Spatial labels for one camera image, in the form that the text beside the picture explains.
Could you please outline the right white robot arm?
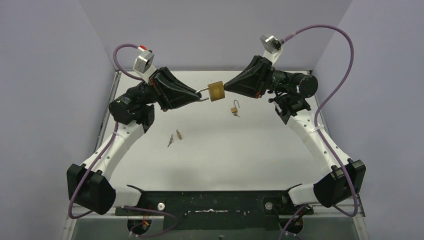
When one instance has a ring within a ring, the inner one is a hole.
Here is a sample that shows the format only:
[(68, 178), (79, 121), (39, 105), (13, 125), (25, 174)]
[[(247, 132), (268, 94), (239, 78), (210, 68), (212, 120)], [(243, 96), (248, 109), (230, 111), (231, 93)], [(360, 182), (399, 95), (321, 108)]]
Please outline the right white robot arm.
[(291, 128), (314, 157), (322, 174), (315, 183), (291, 188), (281, 199), (282, 209), (295, 213), (301, 204), (319, 203), (330, 208), (360, 192), (366, 172), (361, 160), (344, 153), (318, 124), (307, 98), (318, 89), (315, 76), (277, 70), (267, 58), (256, 55), (236, 77), (224, 84), (224, 90), (258, 99), (266, 92), (275, 94), (268, 101), (285, 125)]

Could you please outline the brass padlock shackle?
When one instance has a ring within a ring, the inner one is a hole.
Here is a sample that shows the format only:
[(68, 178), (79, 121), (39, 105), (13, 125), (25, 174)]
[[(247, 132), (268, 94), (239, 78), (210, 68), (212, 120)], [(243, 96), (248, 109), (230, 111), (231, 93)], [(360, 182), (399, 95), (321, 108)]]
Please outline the brass padlock shackle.
[(195, 94), (201, 94), (202, 92), (207, 91), (208, 96), (207, 97), (201, 97), (199, 98), (199, 102), (204, 101), (217, 101), (225, 98), (225, 89), (224, 89), (224, 83), (222, 81), (217, 81), (214, 83), (210, 83), (207, 85), (207, 87), (201, 88), (195, 92)]

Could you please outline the small brass padlock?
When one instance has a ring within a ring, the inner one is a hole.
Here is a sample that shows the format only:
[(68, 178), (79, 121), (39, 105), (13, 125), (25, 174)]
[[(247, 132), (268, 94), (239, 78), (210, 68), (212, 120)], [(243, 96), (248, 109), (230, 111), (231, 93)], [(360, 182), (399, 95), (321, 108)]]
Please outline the small brass padlock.
[(231, 113), (236, 117), (240, 117), (239, 116), (239, 108), (240, 108), (239, 101), (235, 99), (233, 101), (233, 107), (230, 110), (231, 110)]

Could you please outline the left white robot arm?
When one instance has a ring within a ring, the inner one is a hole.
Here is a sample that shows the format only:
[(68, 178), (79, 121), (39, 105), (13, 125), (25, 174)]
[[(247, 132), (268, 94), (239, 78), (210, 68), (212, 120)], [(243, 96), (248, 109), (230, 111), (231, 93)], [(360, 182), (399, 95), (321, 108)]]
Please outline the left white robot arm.
[(148, 199), (142, 196), (141, 190), (132, 188), (116, 189), (109, 180), (113, 171), (122, 160), (131, 146), (141, 138), (153, 124), (155, 110), (153, 103), (158, 102), (158, 96), (163, 95), (160, 103), (164, 105), (171, 100), (171, 94), (179, 94), (186, 100), (185, 105), (203, 100), (200, 90), (195, 90), (179, 81), (166, 68), (151, 66), (145, 72), (137, 69), (134, 74), (122, 70), (122, 74), (138, 80), (130, 94), (123, 94), (114, 100), (114, 103), (123, 103), (125, 106), (134, 102), (139, 107), (134, 119), (125, 122), (116, 122), (112, 134), (93, 155), (82, 164), (72, 164), (67, 172), (69, 194), (68, 216), (73, 215), (74, 204), (78, 204), (89, 213), (95, 212), (104, 215), (111, 208), (129, 207), (133, 212), (143, 213), (148, 207)]

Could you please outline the small silver key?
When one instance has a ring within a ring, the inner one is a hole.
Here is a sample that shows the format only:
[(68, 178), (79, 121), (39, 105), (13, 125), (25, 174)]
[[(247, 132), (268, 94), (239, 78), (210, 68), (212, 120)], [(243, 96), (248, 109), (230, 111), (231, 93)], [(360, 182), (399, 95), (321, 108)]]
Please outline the small silver key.
[(169, 147), (173, 142), (174, 142), (174, 137), (173, 135), (171, 135), (167, 147)]

